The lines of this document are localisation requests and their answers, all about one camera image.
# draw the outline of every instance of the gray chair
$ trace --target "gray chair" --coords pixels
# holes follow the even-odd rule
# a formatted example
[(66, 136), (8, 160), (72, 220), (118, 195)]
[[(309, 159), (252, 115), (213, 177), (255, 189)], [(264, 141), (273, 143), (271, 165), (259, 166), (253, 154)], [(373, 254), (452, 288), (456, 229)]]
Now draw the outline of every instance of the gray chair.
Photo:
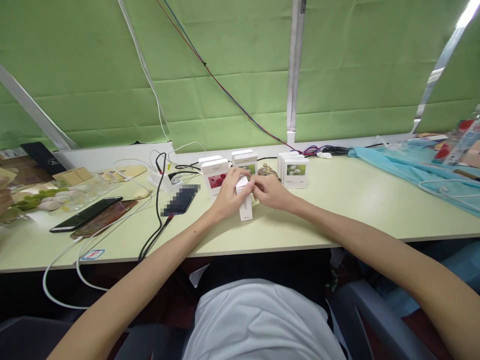
[[(364, 280), (348, 283), (328, 300), (334, 332), (353, 360), (373, 360), (360, 318), (370, 325), (383, 346), (399, 360), (436, 359), (405, 323)], [(0, 324), (2, 359), (44, 360), (70, 328), (71, 323), (20, 317)], [(161, 324), (138, 325), (128, 336), (115, 360), (180, 360), (190, 331)]]

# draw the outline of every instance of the person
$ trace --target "person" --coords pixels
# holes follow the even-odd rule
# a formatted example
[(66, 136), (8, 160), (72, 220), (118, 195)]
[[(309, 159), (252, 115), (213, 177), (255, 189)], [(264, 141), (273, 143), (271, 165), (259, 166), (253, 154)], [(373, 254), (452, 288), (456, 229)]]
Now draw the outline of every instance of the person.
[[(446, 267), (380, 230), (294, 196), (274, 175), (253, 175), (236, 194), (241, 175), (250, 174), (231, 168), (210, 209), (85, 311), (48, 359), (106, 359), (123, 331), (202, 237), (226, 217), (237, 214), (250, 193), (263, 204), (259, 206), (289, 212), (311, 223), (405, 289), (455, 359), (480, 359), (480, 296)], [(345, 359), (327, 317), (325, 308), (292, 288), (262, 278), (240, 279), (200, 298), (183, 358)]]
[(7, 209), (14, 203), (10, 195), (10, 189), (5, 188), (10, 183), (10, 179), (0, 176), (0, 215), (5, 213)]

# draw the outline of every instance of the green curtain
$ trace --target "green curtain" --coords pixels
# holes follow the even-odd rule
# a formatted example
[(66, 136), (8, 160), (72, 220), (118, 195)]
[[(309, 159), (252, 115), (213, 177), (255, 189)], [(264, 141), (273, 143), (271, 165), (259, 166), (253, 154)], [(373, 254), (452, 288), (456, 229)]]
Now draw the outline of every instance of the green curtain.
[(296, 141), (409, 132), (467, 0), (308, 0)]
[[(191, 141), (208, 150), (276, 143), (208, 77), (155, 0), (125, 3), (175, 147)], [(285, 140), (291, 1), (170, 5), (210, 70), (254, 119)], [(0, 63), (80, 147), (166, 140), (116, 0), (3, 0), (0, 49)], [(0, 148), (14, 147), (15, 139), (41, 140), (41, 131), (4, 90), (0, 124), (8, 134), (2, 130)]]
[(448, 132), (480, 104), (480, 15), (467, 25), (416, 130)]

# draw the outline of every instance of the table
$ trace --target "table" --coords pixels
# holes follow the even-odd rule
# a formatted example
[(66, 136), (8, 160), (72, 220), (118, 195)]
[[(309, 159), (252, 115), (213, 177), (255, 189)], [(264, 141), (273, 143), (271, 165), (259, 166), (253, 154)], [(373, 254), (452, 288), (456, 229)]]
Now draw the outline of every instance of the table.
[[(276, 160), (261, 161), (261, 164), (264, 162), (275, 170)], [(146, 177), (143, 174), (137, 179), (147, 184)], [(173, 218), (152, 250), (191, 225), (210, 207), (203, 177), (191, 178), (188, 183), (201, 184), (202, 189), (188, 211)], [(127, 200), (137, 189), (137, 185), (129, 182), (108, 196), (123, 196)], [(290, 191), (319, 207), (369, 224), (404, 242), (480, 236), (480, 218), (357, 158), (314, 158), (310, 161), (307, 188)], [(159, 203), (164, 204), (168, 198), (167, 194), (160, 193)], [(48, 222), (35, 222), (25, 227), (19, 223), (18, 228), (11, 229), (9, 238), (0, 241), (0, 272), (44, 269), (69, 244), (68, 233), (48, 232), (69, 214), (35, 214), (32, 220), (37, 221), (37, 216), (43, 221), (46, 217), (51, 218)], [(157, 227), (154, 207), (131, 216), (116, 229), (91, 240), (87, 250), (102, 249), (105, 252), (89, 263), (136, 261), (143, 244)], [(205, 236), (190, 257), (337, 246), (303, 219), (255, 201), (253, 220), (240, 221), (237, 214), (226, 219)], [(79, 250), (80, 245), (75, 246), (55, 268), (74, 267)]]

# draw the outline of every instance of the hand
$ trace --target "hand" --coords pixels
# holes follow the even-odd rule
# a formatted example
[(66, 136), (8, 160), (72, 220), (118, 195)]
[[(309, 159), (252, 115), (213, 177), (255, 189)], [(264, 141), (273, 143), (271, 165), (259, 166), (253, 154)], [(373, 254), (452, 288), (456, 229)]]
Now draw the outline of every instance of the hand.
[[(8, 177), (0, 176), (0, 189), (7, 186), (10, 180)], [(14, 203), (10, 196), (10, 189), (0, 190), (0, 215), (7, 211), (7, 209)]]
[(250, 180), (248, 184), (243, 187), (241, 193), (237, 195), (237, 183), (242, 175), (249, 177), (250, 173), (248, 170), (239, 167), (231, 167), (228, 170), (226, 178), (223, 179), (221, 184), (220, 192), (208, 210), (214, 215), (215, 219), (221, 220), (238, 212), (245, 198), (250, 196), (255, 185), (254, 180)]
[(269, 208), (289, 211), (297, 197), (288, 191), (274, 175), (253, 175), (253, 196)]

